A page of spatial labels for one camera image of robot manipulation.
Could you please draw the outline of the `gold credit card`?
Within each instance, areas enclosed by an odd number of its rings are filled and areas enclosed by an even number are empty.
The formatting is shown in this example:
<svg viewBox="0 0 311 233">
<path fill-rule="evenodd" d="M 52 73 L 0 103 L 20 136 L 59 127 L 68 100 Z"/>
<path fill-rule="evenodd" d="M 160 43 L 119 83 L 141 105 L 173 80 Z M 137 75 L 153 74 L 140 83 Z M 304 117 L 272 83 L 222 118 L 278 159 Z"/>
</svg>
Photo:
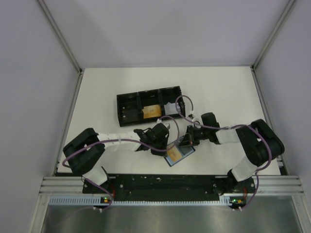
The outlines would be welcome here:
<svg viewBox="0 0 311 233">
<path fill-rule="evenodd" d="M 167 157 L 172 163 L 175 163 L 182 158 L 182 154 L 177 147 L 173 147 L 172 149 L 167 151 Z"/>
</svg>

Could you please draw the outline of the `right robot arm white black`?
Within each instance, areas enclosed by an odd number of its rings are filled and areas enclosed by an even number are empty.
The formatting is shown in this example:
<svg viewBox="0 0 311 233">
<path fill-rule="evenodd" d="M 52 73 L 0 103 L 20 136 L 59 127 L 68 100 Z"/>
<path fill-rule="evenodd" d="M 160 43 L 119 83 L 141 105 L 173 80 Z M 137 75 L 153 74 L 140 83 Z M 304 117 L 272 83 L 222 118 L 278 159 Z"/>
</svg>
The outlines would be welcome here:
<svg viewBox="0 0 311 233">
<path fill-rule="evenodd" d="M 180 147 L 198 146 L 202 140 L 216 145 L 240 143 L 245 156 L 228 172 L 227 187 L 232 192 L 240 191 L 245 180 L 250 178 L 263 165 L 285 152 L 285 146 L 263 119 L 249 125 L 237 125 L 221 128 L 213 113 L 201 115 L 202 124 L 194 122 L 187 126 Z"/>
</svg>

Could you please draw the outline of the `blue leather card holder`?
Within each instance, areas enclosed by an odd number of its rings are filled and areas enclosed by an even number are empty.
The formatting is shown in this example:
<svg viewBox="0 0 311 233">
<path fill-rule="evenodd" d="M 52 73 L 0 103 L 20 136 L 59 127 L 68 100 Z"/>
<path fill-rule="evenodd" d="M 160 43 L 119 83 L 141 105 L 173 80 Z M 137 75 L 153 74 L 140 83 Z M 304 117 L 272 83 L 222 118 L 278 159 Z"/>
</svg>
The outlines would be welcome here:
<svg viewBox="0 0 311 233">
<path fill-rule="evenodd" d="M 193 154 L 195 152 L 194 147 L 192 146 L 186 146 L 186 147 L 181 147 L 179 144 L 183 140 L 183 136 L 180 137 L 177 141 L 177 144 L 175 145 L 174 143 L 171 143 L 168 145 L 168 148 L 172 147 L 170 150 L 168 150 L 166 153 L 166 156 L 164 159 L 168 163 L 170 167 L 176 165 L 189 155 Z"/>
</svg>

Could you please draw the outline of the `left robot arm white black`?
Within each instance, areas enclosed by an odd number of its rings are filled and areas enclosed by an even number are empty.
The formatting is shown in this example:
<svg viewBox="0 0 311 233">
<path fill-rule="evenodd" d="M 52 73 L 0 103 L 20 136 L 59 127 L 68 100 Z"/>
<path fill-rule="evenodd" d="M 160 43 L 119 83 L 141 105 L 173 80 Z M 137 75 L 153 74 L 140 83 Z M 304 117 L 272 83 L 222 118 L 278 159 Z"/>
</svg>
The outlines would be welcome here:
<svg viewBox="0 0 311 233">
<path fill-rule="evenodd" d="M 105 169 L 97 164 L 100 157 L 105 152 L 120 150 L 151 150 L 154 155 L 165 154 L 169 129 L 169 123 L 162 122 L 153 128 L 119 134 L 97 133 L 93 128 L 87 128 L 63 148 L 66 157 L 63 165 L 68 163 L 74 175 L 92 181 L 99 192 L 106 192 L 110 188 L 110 180 Z"/>
</svg>

